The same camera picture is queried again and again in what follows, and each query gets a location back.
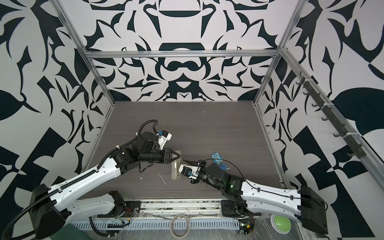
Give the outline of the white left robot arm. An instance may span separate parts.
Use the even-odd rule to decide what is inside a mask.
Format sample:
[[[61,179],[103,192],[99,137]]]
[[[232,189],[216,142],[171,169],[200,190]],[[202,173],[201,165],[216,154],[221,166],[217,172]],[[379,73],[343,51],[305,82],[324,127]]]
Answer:
[[[62,183],[47,187],[41,184],[32,191],[28,211],[35,237],[47,238],[71,222],[95,215],[119,216],[125,201],[117,191],[100,197],[80,200],[80,197],[128,171],[139,168],[142,162],[169,164],[180,157],[165,148],[172,138],[167,131],[157,134],[144,132],[123,146],[116,146],[97,166]]]

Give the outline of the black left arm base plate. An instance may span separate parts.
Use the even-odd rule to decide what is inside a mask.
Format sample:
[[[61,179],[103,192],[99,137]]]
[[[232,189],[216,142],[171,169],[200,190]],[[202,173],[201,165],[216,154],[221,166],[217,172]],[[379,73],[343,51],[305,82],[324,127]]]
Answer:
[[[124,204],[117,204],[115,207],[105,215],[97,215],[98,218],[115,218],[117,216],[122,218],[130,218],[135,214],[140,213],[141,201],[125,201]]]

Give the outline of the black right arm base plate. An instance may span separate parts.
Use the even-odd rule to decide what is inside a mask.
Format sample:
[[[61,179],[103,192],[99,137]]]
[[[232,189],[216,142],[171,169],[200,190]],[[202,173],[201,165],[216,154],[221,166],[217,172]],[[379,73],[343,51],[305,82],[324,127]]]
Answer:
[[[222,215],[228,218],[244,218],[253,215],[245,208],[238,207],[234,201],[221,200]]]

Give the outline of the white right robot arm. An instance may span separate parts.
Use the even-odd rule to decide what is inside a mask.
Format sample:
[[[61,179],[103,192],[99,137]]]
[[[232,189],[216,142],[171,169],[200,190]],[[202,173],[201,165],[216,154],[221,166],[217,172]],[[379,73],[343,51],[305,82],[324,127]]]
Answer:
[[[235,176],[217,164],[206,161],[187,161],[179,166],[179,173],[191,184],[204,183],[221,192],[234,203],[241,215],[266,213],[301,223],[317,234],[328,234],[327,203],[308,186],[300,189],[280,189],[260,185],[243,176]]]

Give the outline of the white remote control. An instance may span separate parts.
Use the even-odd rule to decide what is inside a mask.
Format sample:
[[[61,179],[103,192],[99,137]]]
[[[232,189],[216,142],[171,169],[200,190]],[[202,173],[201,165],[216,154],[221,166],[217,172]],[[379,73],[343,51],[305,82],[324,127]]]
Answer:
[[[174,181],[179,180],[181,178],[179,173],[179,168],[182,161],[182,152],[176,151],[176,153],[179,155],[179,158],[172,162],[172,174],[171,174],[172,180]]]

